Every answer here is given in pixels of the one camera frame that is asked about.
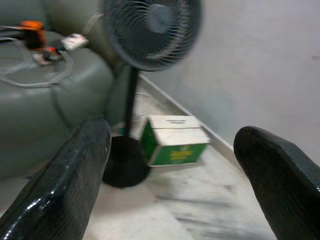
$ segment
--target fan base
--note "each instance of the fan base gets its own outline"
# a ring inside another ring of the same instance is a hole
[[[137,140],[126,136],[112,138],[111,154],[102,178],[104,183],[116,188],[133,187],[143,182],[150,170]]]

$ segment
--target orange device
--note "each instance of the orange device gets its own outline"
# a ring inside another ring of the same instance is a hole
[[[17,26],[24,33],[28,49],[42,49],[46,44],[44,24],[40,21],[23,21]]]

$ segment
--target gray sofa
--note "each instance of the gray sofa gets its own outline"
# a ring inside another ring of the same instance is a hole
[[[0,0],[0,25],[36,20],[45,24],[47,43],[81,33],[99,13],[100,0]],[[99,19],[86,36],[89,45],[70,54],[72,74],[60,85],[23,89],[0,81],[0,178],[24,174],[50,160],[81,121],[105,116],[122,122],[132,68],[110,47]],[[0,69],[21,61],[20,50],[0,42]],[[10,74],[19,83],[45,82],[57,66],[36,63]]]

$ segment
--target white wall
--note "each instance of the white wall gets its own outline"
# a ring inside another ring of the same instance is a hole
[[[148,77],[228,143],[258,126],[320,164],[320,1],[203,4],[192,54]]]

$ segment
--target green cardboard box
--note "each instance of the green cardboard box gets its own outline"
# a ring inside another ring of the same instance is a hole
[[[150,115],[141,146],[147,164],[159,167],[196,163],[209,141],[193,116]]]

